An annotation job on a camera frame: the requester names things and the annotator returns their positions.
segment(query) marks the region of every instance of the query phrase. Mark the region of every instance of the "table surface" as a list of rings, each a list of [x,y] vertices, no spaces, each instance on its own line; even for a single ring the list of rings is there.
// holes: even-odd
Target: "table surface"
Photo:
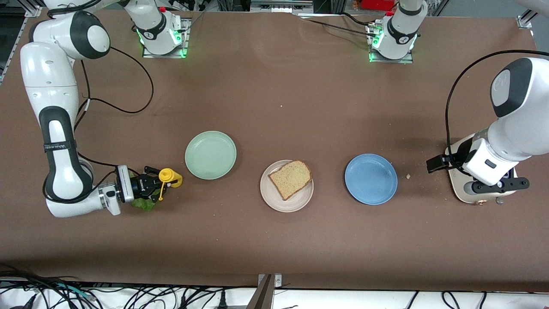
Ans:
[[[125,12],[97,16],[114,47],[140,55]],[[322,20],[360,30],[339,16]],[[154,80],[148,109],[128,115],[92,102],[79,126],[90,158],[184,177],[152,212],[123,205],[116,217],[48,212],[47,160],[18,50],[0,87],[0,262],[100,282],[253,285],[258,273],[282,273],[303,288],[547,290],[549,158],[518,166],[531,187],[504,206],[460,203],[446,172],[425,168],[444,149],[457,75],[488,53],[535,49],[531,33],[513,19],[474,18],[426,18],[421,33],[413,64],[369,63],[360,35],[290,14],[205,13],[186,59],[140,59]],[[451,106],[455,139],[496,119],[490,83],[517,57],[486,60],[463,79]],[[111,51],[85,62],[93,97],[133,110],[146,102],[149,81],[129,58]],[[75,72],[85,93],[78,62]],[[212,181],[184,164],[187,144],[207,130],[228,134],[238,150],[231,172]],[[345,167],[361,153],[387,158],[398,173],[381,206],[345,188]],[[295,213],[270,209],[259,192],[261,174],[281,159],[304,160],[315,180]],[[96,166],[97,176],[107,171]]]

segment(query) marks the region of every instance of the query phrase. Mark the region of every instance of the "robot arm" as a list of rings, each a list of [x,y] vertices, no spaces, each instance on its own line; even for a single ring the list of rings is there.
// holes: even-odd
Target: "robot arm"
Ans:
[[[401,0],[393,16],[385,16],[379,21],[383,32],[372,47],[385,58],[403,58],[412,49],[427,10],[425,0]]]
[[[452,184],[458,193],[455,179],[465,179],[458,187],[470,196],[527,189],[528,180],[516,177],[514,167],[549,153],[548,72],[549,60],[540,58],[517,59],[503,68],[490,87],[498,120],[451,146],[455,165],[442,154],[427,161],[428,172],[462,168],[469,180],[454,172]]]
[[[548,73],[549,61],[521,58],[496,76],[490,99],[498,120],[473,137],[465,171],[495,185],[520,161],[549,153]]]
[[[549,0],[514,0],[525,8],[549,18]]]
[[[21,49],[23,82],[42,130],[49,164],[43,191],[48,208],[56,217],[77,216],[102,208],[116,215],[120,213],[118,201],[131,202],[140,197],[155,201],[158,197],[154,191],[162,188],[164,192],[167,187],[161,186],[161,171],[146,168],[143,174],[131,178],[125,165],[117,167],[116,183],[94,187],[93,169],[76,150],[73,128],[79,96],[72,66],[76,59],[97,59],[109,52],[110,38],[89,11],[113,2],[101,1],[86,10],[66,12],[54,9],[59,5],[47,1],[55,19],[33,26],[30,43]],[[154,0],[126,1],[124,5],[149,51],[162,54],[177,47],[171,13],[161,13]],[[173,187],[181,184],[173,180],[164,182]]]

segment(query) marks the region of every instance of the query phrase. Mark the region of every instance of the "black cable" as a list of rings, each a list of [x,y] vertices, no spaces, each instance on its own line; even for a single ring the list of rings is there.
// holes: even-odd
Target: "black cable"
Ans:
[[[195,299],[192,299],[192,297],[190,297],[185,306],[180,306],[180,308],[186,308],[188,305],[194,303],[195,301],[201,299],[202,297],[206,297],[212,293],[217,293],[217,292],[221,292],[222,290],[230,290],[230,289],[238,289],[238,288],[248,288],[248,286],[229,286],[229,287],[226,287],[226,288],[221,288],[221,289],[218,289],[218,290],[214,290],[214,291],[207,291],[207,290],[204,290],[203,292],[205,292],[205,294],[203,295],[200,295],[198,297],[196,297]]]
[[[471,63],[469,66],[465,68],[465,70],[461,71],[459,76],[456,78],[456,81],[453,83],[452,88],[450,89],[450,93],[448,94],[448,99],[446,100],[446,111],[444,113],[444,122],[446,125],[446,147],[448,148],[448,158],[450,159],[450,163],[453,167],[455,167],[457,170],[459,170],[462,174],[470,176],[461,166],[457,166],[456,160],[454,159],[453,153],[450,151],[451,145],[450,145],[450,126],[448,121],[448,111],[450,109],[450,99],[452,98],[453,91],[456,89],[457,83],[461,80],[461,78],[465,75],[465,73],[475,66],[477,63],[491,58],[493,56],[501,55],[501,54],[511,54],[511,53],[518,53],[518,54],[535,54],[540,56],[547,56],[549,57],[549,53],[547,52],[540,52],[540,51],[532,51],[529,49],[508,49],[505,51],[499,51],[495,53],[488,54],[482,58],[477,59],[475,62]]]
[[[90,292],[90,291],[87,291],[87,292],[96,299],[96,303],[99,305],[99,309],[103,309],[103,305],[101,304],[101,302],[99,301],[97,296],[93,292]]]
[[[75,5],[73,7],[67,6],[65,8],[60,8],[60,9],[51,9],[51,10],[48,11],[48,17],[53,19],[54,15],[66,14],[66,13],[72,13],[72,12],[84,10],[84,9],[90,8],[90,7],[98,4],[99,2],[101,2],[101,0],[90,0],[86,3],[84,3],[84,4]]]
[[[419,291],[416,291],[413,294],[412,299],[410,299],[410,302],[408,303],[408,306],[406,307],[406,309],[412,308],[413,301],[416,300],[416,297],[417,297],[418,294],[419,294]]]
[[[174,290],[174,287],[168,288],[164,291],[161,291],[160,293],[156,294],[153,298],[151,298],[148,302],[146,302],[143,306],[139,307],[139,309],[145,309],[149,304],[152,304],[157,297],[167,295],[168,292],[175,293],[176,291],[179,291],[181,288]]]
[[[148,290],[148,292],[151,292],[152,290],[156,289],[156,287],[154,287],[154,286],[153,286],[153,287],[147,287],[147,286],[145,286],[145,287],[139,288],[139,289],[137,290],[137,292],[136,292],[135,294],[133,294],[132,297],[130,297],[130,299],[128,299],[128,301],[127,301],[126,304],[124,305],[123,309],[132,308],[133,306],[135,306],[135,304],[137,303],[137,301],[138,301],[141,297],[143,297],[144,295],[146,295],[146,293],[143,293],[143,295],[138,296],[139,293],[145,292],[145,290],[146,290],[147,288],[150,288],[150,289]]]
[[[229,306],[227,306],[227,298],[225,289],[221,291],[221,298],[219,299],[219,305],[217,306],[217,309],[227,309]]]
[[[215,293],[213,293],[211,297],[208,300],[206,300],[206,302],[202,305],[202,309],[206,308],[206,305],[214,298],[214,296],[215,296]]]
[[[49,289],[54,290],[57,294],[59,294],[59,296],[61,296],[63,299],[65,299],[65,300],[68,302],[69,308],[70,308],[70,309],[77,309],[76,305],[74,305],[74,303],[72,303],[72,302],[69,300],[68,294],[65,294],[64,291],[63,291],[62,289],[60,289],[60,288],[54,286],[54,285],[50,282],[50,281],[64,282],[63,280],[61,280],[61,279],[59,279],[59,278],[57,278],[57,279],[43,278],[43,277],[40,277],[40,276],[35,275],[35,274],[31,274],[31,273],[28,273],[28,272],[20,271],[19,269],[14,268],[14,267],[9,266],[9,265],[6,265],[6,264],[0,263],[0,265],[12,269],[12,271],[2,271],[2,272],[0,272],[0,277],[24,278],[24,279],[26,279],[28,282],[33,283],[34,285],[37,285],[37,288],[38,288],[38,290],[40,291],[40,293],[42,294],[42,297],[44,298],[44,301],[45,301],[45,303],[46,303],[46,307],[47,307],[48,309],[49,309],[49,305],[48,305],[46,296],[44,295],[44,293],[43,293],[43,291],[42,291],[41,288],[49,288]]]
[[[450,2],[450,0],[446,0],[446,2],[444,2],[441,6],[441,8],[439,8],[436,13],[435,16],[440,16],[440,14],[442,13],[442,11],[446,8],[446,6],[448,5],[448,2]]]
[[[348,32],[354,32],[354,33],[358,33],[358,34],[361,34],[361,35],[376,36],[373,33],[366,33],[366,32],[357,31],[357,30],[353,30],[353,29],[348,29],[348,28],[344,28],[344,27],[340,27],[340,26],[336,26],[336,25],[326,24],[326,23],[323,23],[321,21],[312,20],[312,19],[309,19],[309,18],[307,18],[306,20],[308,20],[312,23],[321,24],[321,25],[324,25],[324,26],[328,26],[328,27],[332,27],[332,28],[336,28],[336,29],[341,29],[341,30],[345,30],[345,31],[348,31]]]
[[[96,289],[96,288],[89,288],[89,289],[86,289],[86,292],[89,292],[89,291],[98,291],[98,292],[101,292],[101,293],[115,293],[115,292],[120,292],[121,290],[125,290],[125,289],[131,289],[131,288],[119,288],[117,290],[112,290],[112,291],[105,291],[105,290],[100,290],[100,289]]]
[[[163,299],[156,299],[156,300],[152,301],[151,304],[154,303],[154,302],[157,302],[157,301],[161,301],[164,304],[164,309],[166,309],[166,302]],[[130,307],[128,309],[146,309],[146,308],[145,307],[139,307],[139,308]]]
[[[147,77],[149,78],[149,82],[150,82],[150,97],[149,97],[149,101],[147,102],[147,104],[145,104],[145,106],[143,106],[142,108],[138,109],[137,111],[126,111],[125,109],[122,109],[122,108],[119,108],[117,106],[114,106],[110,103],[108,103],[107,101],[103,101],[103,100],[100,100],[100,99],[97,99],[97,98],[92,98],[92,100],[96,100],[96,101],[99,101],[99,102],[103,102],[111,107],[114,107],[116,109],[118,109],[119,111],[121,112],[124,112],[124,113],[128,113],[128,114],[137,114],[137,113],[140,113],[142,111],[144,111],[147,107],[149,107],[150,103],[152,102],[153,100],[153,97],[154,97],[154,82],[153,82],[153,78],[150,77],[150,74],[149,74],[149,71],[147,71],[147,69],[145,68],[145,66],[139,62],[139,60],[137,60],[136,58],[134,58],[133,56],[119,50],[118,48],[116,47],[112,47],[111,46],[111,49],[114,49],[115,51],[131,58],[133,61],[135,61],[137,64],[139,64],[139,66],[143,69],[143,71],[145,72],[145,74],[147,75]]]
[[[354,18],[354,16],[352,16],[351,14],[347,13],[347,12],[341,12],[339,13],[339,15],[345,15],[347,16],[348,18],[350,18],[352,21],[354,21],[355,23],[359,24],[359,25],[363,25],[363,26],[367,26],[370,22],[364,22],[364,21],[360,21],[356,18]]]
[[[87,89],[87,93],[88,93],[88,100],[89,101],[92,101],[92,100],[95,100],[95,101],[99,101],[99,102],[102,102],[102,103],[105,103],[113,108],[116,108],[117,110],[121,111],[121,112],[125,112],[125,113],[128,113],[128,114],[135,114],[135,113],[139,113],[139,112],[142,112],[143,110],[145,110],[151,103],[151,101],[153,100],[153,96],[154,96],[154,83],[153,83],[153,79],[152,77],[150,76],[149,74],[149,71],[147,71],[147,69],[145,68],[145,66],[143,66],[141,64],[141,62],[139,62],[139,60],[137,60],[136,58],[132,57],[131,55],[119,50],[118,48],[115,48],[115,47],[111,47],[111,49],[123,54],[123,55],[126,55],[128,57],[130,57],[132,60],[134,60],[135,62],[137,62],[137,64],[139,64],[139,66],[145,71],[147,77],[149,78],[149,81],[150,81],[150,87],[151,87],[151,92],[150,92],[150,97],[149,97],[149,101],[147,102],[147,104],[145,104],[145,106],[143,106],[141,109],[137,110],[137,111],[126,111],[122,108],[119,108],[118,106],[115,106],[105,100],[101,100],[99,98],[92,98],[91,97],[91,88],[90,88],[90,85],[89,85],[89,78],[88,78],[88,74],[87,74],[87,71],[86,71],[86,66],[84,65],[84,61],[83,60],[80,60],[80,64],[82,65],[82,71],[84,73],[84,79],[86,81],[86,89]],[[78,113],[80,111],[82,111],[83,107],[88,104],[88,100],[84,101],[84,103],[82,103],[80,105],[80,107],[78,108]],[[82,121],[82,119],[84,118],[84,116],[86,115],[87,113],[87,110],[85,109],[83,111],[83,113],[80,115],[80,117],[78,118],[78,120],[76,121],[75,123],[75,126],[74,126],[74,130],[76,131],[76,128],[78,127],[78,125],[80,124],[80,122]],[[95,163],[95,164],[99,164],[99,165],[104,165],[104,166],[110,166],[110,167],[116,167],[117,165],[116,164],[111,164],[111,163],[105,163],[105,162],[101,162],[101,161],[97,161],[97,160],[93,160],[93,159],[90,159],[86,156],[84,156],[83,154],[81,154],[80,152],[78,152],[78,155],[92,163]]]
[[[483,291],[482,299],[480,300],[479,309],[482,309],[482,306],[484,306],[484,301],[486,300],[487,296],[488,296],[488,292]]]
[[[128,167],[128,170],[133,172],[135,174],[135,176],[139,176],[139,173],[137,173],[134,169],[131,169],[131,168]]]
[[[450,294],[450,297],[452,297],[453,302],[456,304],[456,308],[454,308],[454,307],[450,306],[450,304],[448,304],[448,302],[446,301],[446,298],[445,298],[446,293]],[[460,309],[460,305],[457,303],[457,300],[456,300],[456,298],[453,296],[452,292],[450,292],[450,291],[444,291],[444,292],[442,292],[441,296],[442,296],[442,301],[443,301],[443,302],[446,304],[446,306],[448,306],[450,309]]]

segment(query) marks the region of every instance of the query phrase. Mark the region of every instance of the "black strap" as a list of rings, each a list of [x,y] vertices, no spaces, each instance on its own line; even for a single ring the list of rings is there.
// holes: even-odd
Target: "black strap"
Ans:
[[[64,149],[72,149],[72,148],[76,148],[76,141],[75,140],[64,141],[64,142],[56,142],[56,143],[45,143],[44,144],[44,152],[55,151],[55,150],[64,150]]]
[[[399,11],[403,12],[404,14],[406,14],[408,16],[416,16],[417,14],[421,13],[422,7],[423,7],[423,5],[421,5],[419,7],[419,9],[417,9],[415,11],[409,11],[409,10],[405,10],[399,3]]]
[[[156,36],[161,33],[164,28],[166,28],[166,15],[160,13],[160,17],[162,19],[160,20],[160,23],[156,25],[156,27],[153,27],[151,29],[141,29],[140,27],[137,27],[137,30],[147,40],[156,40]]]
[[[389,19],[389,22],[387,23],[387,29],[389,30],[389,34],[391,34],[391,36],[395,38],[396,43],[398,45],[404,45],[404,44],[408,43],[411,39],[413,39],[413,37],[417,33],[417,30],[414,31],[413,33],[410,33],[410,34],[403,34],[403,33],[399,32],[398,30],[396,30],[393,27],[393,19],[392,18]]]

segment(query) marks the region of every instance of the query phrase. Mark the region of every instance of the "yellow cap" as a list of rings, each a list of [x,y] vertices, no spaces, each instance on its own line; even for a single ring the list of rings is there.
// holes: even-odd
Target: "yellow cap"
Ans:
[[[171,168],[165,168],[161,170],[160,173],[158,174],[158,179],[162,181],[162,187],[160,187],[160,196],[158,198],[159,201],[163,200],[162,191],[164,190],[164,184],[170,183],[176,179],[177,179],[177,182],[174,184],[171,184],[171,187],[179,187],[181,184],[183,184],[183,176],[177,174]]]

